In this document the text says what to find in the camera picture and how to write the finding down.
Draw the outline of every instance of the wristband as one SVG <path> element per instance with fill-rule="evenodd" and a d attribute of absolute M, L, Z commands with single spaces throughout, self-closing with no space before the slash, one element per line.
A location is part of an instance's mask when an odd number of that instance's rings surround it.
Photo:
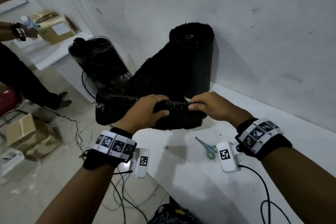
<path fill-rule="evenodd" d="M 109 164 L 116 168 L 121 162 L 127 162 L 132 158 L 137 145 L 131 138 L 130 133 L 120 128 L 103 131 L 87 155 L 83 167 L 94 170 L 103 164 Z"/>
<path fill-rule="evenodd" d="M 268 119 L 249 119 L 237 128 L 240 151 L 262 160 L 279 147 L 292 147 L 282 130 Z"/>
<path fill-rule="evenodd" d="M 21 41 L 26 40 L 26 32 L 23 28 L 21 28 L 19 23 L 14 23 L 11 25 L 12 32 L 15 36 L 17 36 Z"/>

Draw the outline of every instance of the scissors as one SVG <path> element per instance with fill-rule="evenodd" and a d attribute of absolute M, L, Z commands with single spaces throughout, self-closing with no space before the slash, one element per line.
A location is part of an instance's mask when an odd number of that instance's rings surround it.
<path fill-rule="evenodd" d="M 217 151 L 217 147 L 216 146 L 210 146 L 208 144 L 206 144 L 205 142 L 203 142 L 202 140 L 200 140 L 197 136 L 195 136 L 195 138 L 197 139 L 197 141 L 199 141 L 203 147 L 207 150 L 207 157 L 209 159 L 215 159 L 215 153 L 218 153 Z"/>

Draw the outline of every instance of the paper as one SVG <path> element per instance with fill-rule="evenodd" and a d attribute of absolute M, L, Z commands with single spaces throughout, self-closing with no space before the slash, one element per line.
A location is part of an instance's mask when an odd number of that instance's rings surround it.
<path fill-rule="evenodd" d="M 64 22 L 52 26 L 52 29 L 56 32 L 57 35 L 63 35 L 70 32 L 70 29 Z"/>

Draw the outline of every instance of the black carpet roll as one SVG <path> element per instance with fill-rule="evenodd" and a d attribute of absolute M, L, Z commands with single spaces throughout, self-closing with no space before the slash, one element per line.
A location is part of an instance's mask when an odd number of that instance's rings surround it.
<path fill-rule="evenodd" d="M 184 96 L 206 92 L 210 88 L 214 34 L 209 25 L 188 23 L 170 31 L 169 43 L 147 59 L 128 81 L 123 96 L 106 90 L 97 94 L 96 120 L 107 125 L 121 119 L 140 98 L 163 94 L 169 101 L 158 103 L 154 112 L 169 110 L 154 128 L 160 130 L 190 129 L 202 125 L 206 115 L 189 111 Z"/>

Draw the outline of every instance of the tiled floor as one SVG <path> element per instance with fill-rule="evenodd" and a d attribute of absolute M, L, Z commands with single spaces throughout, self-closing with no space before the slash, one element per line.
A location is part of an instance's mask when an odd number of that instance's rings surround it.
<path fill-rule="evenodd" d="M 52 69 L 46 69 L 43 72 L 37 73 L 37 75 L 51 92 L 59 93 L 65 90 L 69 92 L 68 97 L 73 100 L 73 104 L 57 112 L 63 116 L 69 116 L 77 120 L 79 131 L 90 123 L 95 122 L 95 105 L 90 104 L 57 72 Z M 24 106 L 24 110 L 32 111 L 33 109 L 40 116 L 53 119 L 53 122 L 63 120 L 63 118 L 56 117 L 54 114 L 48 113 L 36 105 Z M 50 201 L 52 201 L 82 165 L 82 160 L 78 158 L 80 149 L 74 142 L 75 124 L 64 120 L 53 126 L 59 130 L 63 144 L 44 158 L 40 167 L 34 169 L 24 179 L 0 185 L 1 224 L 34 223 Z M 106 128 L 108 127 L 97 123 L 90 125 L 87 130 L 81 133 L 84 143 L 89 143 L 91 133 L 93 142 L 99 133 Z M 124 167 L 123 164 L 120 165 L 121 172 L 125 168 L 127 167 Z M 152 217 L 155 210 L 161 204 L 168 203 L 169 195 L 150 175 L 146 175 L 144 179 L 133 178 L 131 176 L 127 178 L 127 176 L 128 174 L 124 176 L 124 179 L 127 179 L 124 197 L 133 202 L 133 204 L 137 204 L 148 219 Z M 114 184 L 117 184 L 120 179 L 120 175 L 115 175 L 112 181 Z M 121 184 L 122 180 L 117 184 L 117 189 L 120 193 Z M 115 193 L 117 200 L 115 202 L 113 192 L 114 188 L 110 186 L 103 204 L 98 210 L 94 223 L 124 223 L 123 211 L 119 206 L 120 199 L 117 193 Z M 124 206 L 127 224 L 146 223 L 142 214 L 132 208 L 129 203 L 124 201 Z"/>

